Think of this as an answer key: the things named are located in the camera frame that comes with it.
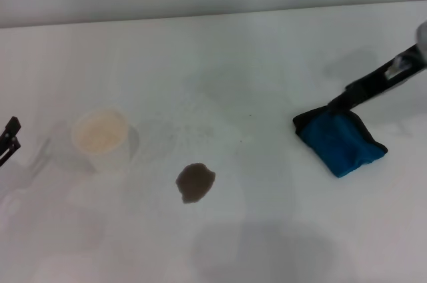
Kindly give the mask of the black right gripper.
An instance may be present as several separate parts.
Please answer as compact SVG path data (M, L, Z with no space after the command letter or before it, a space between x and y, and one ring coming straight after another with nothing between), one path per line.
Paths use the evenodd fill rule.
M413 45L381 67L347 85L329 104L332 112L350 111L379 96L426 69L426 60L417 45Z

